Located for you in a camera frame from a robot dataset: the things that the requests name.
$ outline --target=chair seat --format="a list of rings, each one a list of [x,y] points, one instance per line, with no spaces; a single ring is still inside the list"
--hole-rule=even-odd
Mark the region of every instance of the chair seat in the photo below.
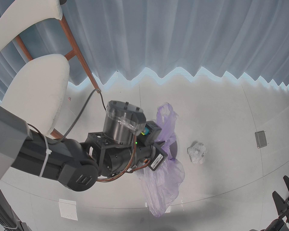
[[[60,113],[69,68],[60,54],[31,60],[14,77],[1,106],[49,135]]]

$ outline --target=wooden chair frame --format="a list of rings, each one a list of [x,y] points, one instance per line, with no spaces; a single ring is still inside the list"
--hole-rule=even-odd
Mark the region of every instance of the wooden chair frame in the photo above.
[[[80,49],[79,49],[79,46],[78,46],[77,43],[76,43],[76,40],[75,40],[75,38],[74,38],[71,30],[70,30],[70,27],[69,27],[69,25],[68,25],[68,23],[67,23],[66,18],[65,18],[64,15],[62,16],[62,20],[59,20],[59,23],[60,23],[60,25],[61,25],[61,27],[62,27],[62,29],[63,29],[66,37],[67,37],[67,39],[68,39],[70,45],[72,46],[72,50],[71,50],[70,52],[68,52],[68,53],[65,55],[65,57],[67,58],[67,60],[70,60],[71,58],[73,58],[73,57],[76,55],[77,58],[78,58],[78,60],[79,60],[79,62],[80,62],[81,65],[82,65],[84,71],[85,71],[86,74],[88,75],[88,77],[89,77],[92,85],[94,86],[94,88],[100,90],[100,88],[98,87],[97,82],[95,81],[95,79],[94,79],[94,77],[93,77],[93,75],[92,75],[92,73],[91,73],[90,68],[89,68],[88,65],[87,65],[87,62],[85,61],[85,59],[84,59],[84,57],[83,57],[83,55],[82,55],[82,53],[81,53],[81,51],[80,51]],[[31,54],[29,53],[29,51],[27,50],[27,48],[26,48],[25,44],[23,43],[22,39],[20,38],[20,36],[17,35],[17,36],[15,37],[15,39],[16,39],[18,45],[20,46],[21,50],[24,52],[24,54],[25,54],[25,56],[27,57],[27,59],[28,59],[29,61],[31,61],[33,58],[32,58],[32,56],[31,56]],[[56,129],[53,129],[53,131],[51,132],[50,135],[52,135],[52,136],[53,136],[54,138],[56,138],[56,139],[59,139],[59,138],[61,138],[61,137],[63,136],[63,135],[62,135],[59,131],[57,131]]]

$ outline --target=white chair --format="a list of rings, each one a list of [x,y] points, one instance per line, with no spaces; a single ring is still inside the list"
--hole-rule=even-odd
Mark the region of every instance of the white chair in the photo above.
[[[47,18],[62,19],[59,0],[15,0],[0,17],[0,51],[22,31]],[[60,113],[69,68],[60,54],[29,61],[11,82],[1,106],[49,135]]]

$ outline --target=chair backrest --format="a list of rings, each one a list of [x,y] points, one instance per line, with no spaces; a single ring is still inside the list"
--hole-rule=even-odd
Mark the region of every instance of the chair backrest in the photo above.
[[[59,0],[15,0],[0,17],[0,51],[22,31],[48,18],[62,19]]]

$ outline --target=curtain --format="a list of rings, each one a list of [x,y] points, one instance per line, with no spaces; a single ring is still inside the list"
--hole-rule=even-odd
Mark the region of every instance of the curtain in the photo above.
[[[0,1],[0,14],[12,2]],[[289,84],[288,0],[67,0],[62,10],[102,84],[116,70],[132,80],[145,67],[163,78],[176,67],[195,76],[202,66]],[[33,58],[71,50],[56,19],[20,36]],[[15,41],[1,51],[0,100],[26,62]],[[87,75],[76,57],[69,63],[79,85]]]

